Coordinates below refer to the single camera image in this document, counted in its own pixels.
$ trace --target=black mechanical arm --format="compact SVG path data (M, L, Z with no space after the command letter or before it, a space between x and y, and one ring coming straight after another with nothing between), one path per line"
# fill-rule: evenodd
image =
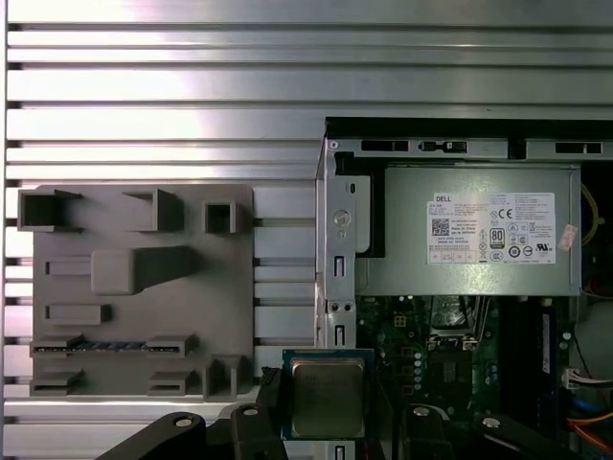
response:
M189 412L166 415L98 457L98 460L287 460L280 437L288 407L282 371L264 368L255 403L240 404L229 418L206 426ZM473 458L579 460L581 457L503 415L477 416L470 429L457 429L429 406L412 405L389 425L394 448L385 460L463 460ZM365 455L383 460L381 448Z

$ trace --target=white connector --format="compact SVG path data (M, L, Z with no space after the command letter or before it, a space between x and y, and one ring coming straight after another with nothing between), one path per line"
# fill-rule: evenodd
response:
M573 369L571 367L564 369L564 372L562 372L562 386L570 391L579 390L579 386L571 380L571 376L578 373L579 369Z

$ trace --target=yellow wire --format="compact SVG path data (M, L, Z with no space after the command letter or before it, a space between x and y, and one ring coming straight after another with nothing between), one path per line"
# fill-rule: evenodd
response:
M568 419L568 421L572 422L576 426L585 426L595 424L597 422L602 422L603 420L610 419L611 417L613 417L613 412L601 415L600 417L594 417L593 419Z
M587 204L590 206L590 210L592 211L592 224L588 232L581 239L581 244L586 245L587 243L592 241L592 239L596 235L596 232L598 232L598 225L600 223L601 217L598 212L598 204L596 203L596 200L594 199L588 188L585 187L585 185L583 184L581 184L581 194L585 198L585 201L587 201Z

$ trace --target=cable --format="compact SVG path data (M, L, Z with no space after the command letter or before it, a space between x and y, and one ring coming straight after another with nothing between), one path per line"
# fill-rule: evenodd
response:
M577 433L578 436L580 436L582 439L584 439L588 443L604 450L606 453L613 454L613 448L609 446L605 441L603 441L600 437L598 437L596 434L589 433L579 428L573 423L569 423L568 425L573 431Z
M581 244L586 245L587 243L592 241L592 239L596 235L596 232L598 232L598 226L600 224L601 217L599 215L598 204L596 203L596 200L590 193L589 189L583 184L581 184L581 194L585 198L585 201L587 201L587 204L592 211L592 223L590 225L590 229L585 235L583 235L583 238L581 238Z
M593 379L594 376L592 376L592 373L590 372L590 368L587 366L587 361L585 360L585 356L583 355L583 351L581 350L581 346L579 345L579 339L577 338L577 331L575 328L573 328L573 341L575 342L575 348L577 349L577 355L579 355L579 359L581 360L581 364L583 365L583 370L585 371L585 374L587 374L587 377L589 377L590 379ZM609 401L606 395L604 394L604 392L599 391L598 395L601 398L601 401L604 403L604 405L608 407Z
M613 412L606 413L604 415L601 415L600 417L593 417L591 419L566 419L566 420L573 423L575 426L586 426L586 425L597 424L598 422L603 422L605 420L610 419L611 417L613 417Z
M570 375L570 379L574 381L580 381L582 383L590 383L590 384L613 384L613 380L604 380L604 379L588 379L586 377L582 377L579 375L578 371L574 371Z
M612 296L608 296L608 295L600 295L598 294L595 290L594 290L594 279L592 278L591 280L589 280L587 282L587 288L583 290L583 293L588 296L588 297L592 297L595 299L601 299L601 300L613 300Z

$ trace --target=slot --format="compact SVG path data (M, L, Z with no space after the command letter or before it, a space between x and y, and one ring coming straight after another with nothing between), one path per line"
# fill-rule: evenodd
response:
M345 276L345 257L334 257L334 276Z
M183 229L183 203L168 192L153 191L124 192L130 200L130 232L175 232Z
M45 273L51 276L89 276L89 257L62 257L45 263Z
M418 144L421 151L441 151L442 153L467 153L468 142L463 141L422 141Z
M19 192L17 228L29 232L80 232L73 225L69 202L81 198L61 190Z
M107 305L48 305L45 322L56 326L98 326L110 319Z
M148 381L150 396L185 396L195 378L193 371L156 372Z
M166 392L166 391L181 391L181 385L153 385L150 388L152 393L154 392Z
M409 151L408 141L362 141L364 151Z
M239 208L234 201L225 203L204 202L202 227L205 233L230 235L239 233Z
M334 345L337 347L345 346L345 326L334 328Z
M556 153L562 154L601 154L600 142L556 142Z
M33 396L68 396L78 385L83 372L47 372L35 376L30 382Z

